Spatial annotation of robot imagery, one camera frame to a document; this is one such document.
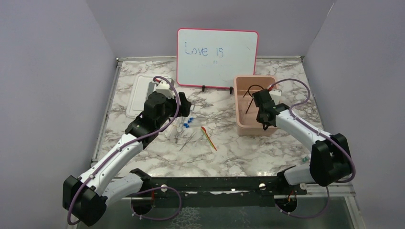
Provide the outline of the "metal tweezers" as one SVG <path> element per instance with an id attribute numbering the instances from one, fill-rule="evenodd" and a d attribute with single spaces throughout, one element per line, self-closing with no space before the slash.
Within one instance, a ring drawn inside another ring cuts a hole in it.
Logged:
<path id="1" fill-rule="evenodd" d="M 196 135 L 196 132 L 194 131 L 189 137 L 188 139 L 185 141 L 185 143 L 183 144 L 183 146 L 180 148 L 180 151 L 182 151 L 182 149 L 193 139 L 193 137 Z"/>

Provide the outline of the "blue-capped test tube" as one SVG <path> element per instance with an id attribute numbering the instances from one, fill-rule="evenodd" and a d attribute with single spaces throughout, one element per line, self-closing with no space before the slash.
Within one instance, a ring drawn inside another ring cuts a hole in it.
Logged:
<path id="1" fill-rule="evenodd" d="M 189 119 L 188 119 L 188 123 L 204 123 L 204 122 L 208 122 L 208 118 L 206 118 L 206 117 L 190 117 Z"/>
<path id="2" fill-rule="evenodd" d="M 184 123 L 183 126 L 185 128 L 193 128 L 193 127 L 200 127 L 202 126 L 201 123 Z"/>
<path id="3" fill-rule="evenodd" d="M 201 123 L 201 124 L 205 124 L 207 123 L 206 119 L 189 119 L 186 123 Z"/>
<path id="4" fill-rule="evenodd" d="M 201 128 L 202 125 L 201 124 L 186 124 L 185 128 L 189 129 L 189 128 Z"/>

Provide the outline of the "white plastic bin lid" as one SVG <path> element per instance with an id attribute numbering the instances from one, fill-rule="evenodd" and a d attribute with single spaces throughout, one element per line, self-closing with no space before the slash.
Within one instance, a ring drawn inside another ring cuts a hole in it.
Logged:
<path id="1" fill-rule="evenodd" d="M 155 90 L 154 75 L 138 74 L 133 81 L 126 108 L 128 118 L 136 118 L 143 110 L 148 96 Z"/>

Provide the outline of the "pink plastic bin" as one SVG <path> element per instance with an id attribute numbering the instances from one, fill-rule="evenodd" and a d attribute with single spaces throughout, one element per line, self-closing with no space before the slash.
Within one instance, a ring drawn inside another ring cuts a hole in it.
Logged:
<path id="1" fill-rule="evenodd" d="M 270 126 L 267 130 L 263 129 L 263 125 L 256 121 L 258 108 L 255 106 L 254 101 L 245 114 L 245 111 L 251 101 L 251 97 L 247 94 L 244 98 L 243 95 L 248 87 L 253 84 L 258 84 L 267 88 L 277 80 L 271 75 L 240 75 L 234 79 L 234 97 L 235 97 L 235 110 L 236 110 L 236 125 L 237 133 L 239 136 L 271 136 L 278 128 Z M 252 87 L 250 92 L 260 91 L 258 87 Z"/>

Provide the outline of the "black base frame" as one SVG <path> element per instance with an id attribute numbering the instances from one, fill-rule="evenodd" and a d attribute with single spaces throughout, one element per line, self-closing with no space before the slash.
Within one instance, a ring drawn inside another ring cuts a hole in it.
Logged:
<path id="1" fill-rule="evenodd" d="M 274 207 L 276 198 L 305 195 L 300 185 L 283 184 L 277 177 L 152 177 L 129 195 L 136 208 Z"/>

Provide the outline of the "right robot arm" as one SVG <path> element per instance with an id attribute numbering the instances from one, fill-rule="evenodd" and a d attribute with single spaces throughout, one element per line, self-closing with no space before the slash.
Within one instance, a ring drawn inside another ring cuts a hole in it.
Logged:
<path id="1" fill-rule="evenodd" d="M 281 194 L 292 191 L 301 183 L 326 187 L 354 175 L 348 142 L 342 134 L 332 135 L 300 119 L 285 104 L 275 104 L 268 89 L 252 94 L 258 108 L 256 120 L 267 130 L 270 126 L 289 133 L 310 151 L 309 163 L 285 169 L 277 174 L 276 189 Z"/>

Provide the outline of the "black wire ring stand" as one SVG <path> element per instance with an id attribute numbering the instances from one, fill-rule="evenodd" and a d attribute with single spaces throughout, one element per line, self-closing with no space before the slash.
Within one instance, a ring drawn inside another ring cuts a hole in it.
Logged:
<path id="1" fill-rule="evenodd" d="M 251 105 L 252 105 L 252 102 L 253 102 L 253 100 L 254 100 L 254 97 L 252 96 L 252 93 L 250 92 L 250 89 L 251 89 L 252 87 L 258 87 L 258 88 L 260 88 L 261 90 L 264 89 L 264 87 L 262 87 L 262 86 L 260 86 L 260 85 L 258 85 L 258 84 L 253 84 L 253 85 L 250 85 L 250 86 L 248 87 L 247 91 L 246 91 L 245 94 L 243 95 L 243 98 L 248 94 L 248 95 L 251 97 L 251 101 L 250 101 L 250 103 L 249 103 L 249 105 L 248 105 L 248 107 L 247 107 L 247 109 L 246 109 L 246 111 L 245 111 L 245 114 L 247 114 L 247 113 L 249 112 L 249 109 L 250 109 L 250 107 L 251 107 Z"/>

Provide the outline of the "pink-framed whiteboard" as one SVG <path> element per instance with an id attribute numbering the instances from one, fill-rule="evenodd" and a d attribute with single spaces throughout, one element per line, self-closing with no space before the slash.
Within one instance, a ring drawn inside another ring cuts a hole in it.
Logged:
<path id="1" fill-rule="evenodd" d="M 253 75 L 256 31 L 180 28 L 176 82 L 180 86 L 229 89 L 239 75 Z"/>

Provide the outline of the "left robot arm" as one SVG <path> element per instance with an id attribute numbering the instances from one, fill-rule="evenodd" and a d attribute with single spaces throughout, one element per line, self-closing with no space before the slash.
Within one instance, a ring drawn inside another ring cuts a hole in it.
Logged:
<path id="1" fill-rule="evenodd" d="M 118 143 L 86 172 L 64 181 L 63 208 L 68 211 L 68 224 L 75 224 L 71 220 L 71 216 L 75 216 L 79 222 L 92 226 L 109 205 L 133 193 L 146 195 L 150 183 L 143 177 L 129 174 L 117 181 L 113 178 L 176 117 L 187 117 L 191 105 L 183 92 L 175 93 L 173 98 L 152 92 L 144 103 L 144 110 L 128 125 Z"/>

